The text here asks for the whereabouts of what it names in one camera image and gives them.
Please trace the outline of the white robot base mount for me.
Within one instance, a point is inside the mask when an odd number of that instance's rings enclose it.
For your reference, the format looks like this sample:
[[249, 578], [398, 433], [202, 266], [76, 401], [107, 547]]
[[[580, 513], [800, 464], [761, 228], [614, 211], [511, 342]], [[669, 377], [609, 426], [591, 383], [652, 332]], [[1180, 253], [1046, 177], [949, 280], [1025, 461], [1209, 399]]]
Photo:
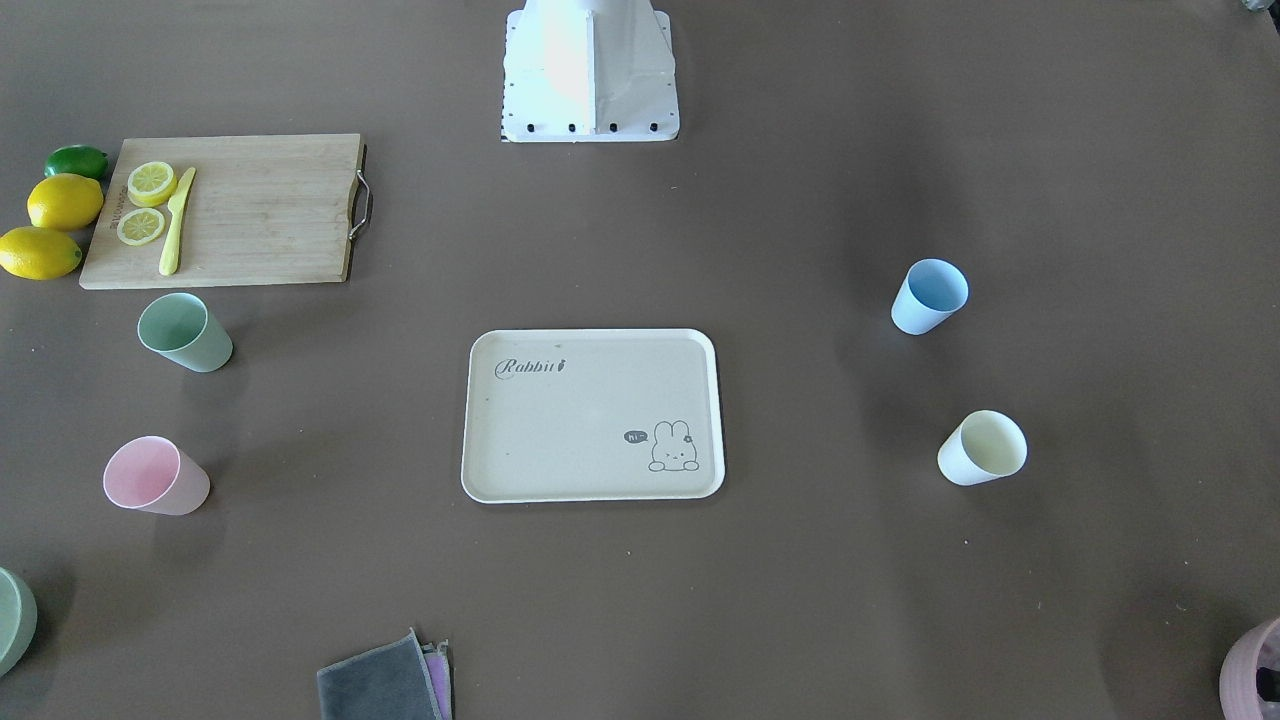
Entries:
[[527, 1], [507, 15], [503, 67], [506, 142], [678, 136], [671, 22], [649, 1]]

